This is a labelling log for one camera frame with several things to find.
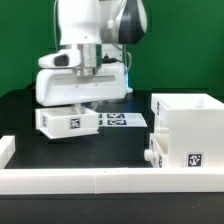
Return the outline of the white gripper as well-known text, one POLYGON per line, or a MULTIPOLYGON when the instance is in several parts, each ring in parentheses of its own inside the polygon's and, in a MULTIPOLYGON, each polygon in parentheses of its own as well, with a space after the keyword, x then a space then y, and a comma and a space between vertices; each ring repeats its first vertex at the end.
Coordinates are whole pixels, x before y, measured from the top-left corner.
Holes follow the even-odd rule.
POLYGON ((96 111, 103 100, 123 99, 127 94, 122 63, 103 64, 96 75, 77 75, 74 69, 43 69, 37 75, 36 100, 43 106, 75 104, 76 114, 83 114, 88 103, 96 111))

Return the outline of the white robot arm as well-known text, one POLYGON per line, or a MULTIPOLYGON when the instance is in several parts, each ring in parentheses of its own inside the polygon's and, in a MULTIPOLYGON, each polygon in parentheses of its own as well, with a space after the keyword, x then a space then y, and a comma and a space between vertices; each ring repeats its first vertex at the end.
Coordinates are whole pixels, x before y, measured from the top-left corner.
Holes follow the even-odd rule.
POLYGON ((61 49, 43 56, 36 100, 43 106, 122 99, 126 66, 101 48, 139 42, 147 30, 142 0, 56 0, 61 49))

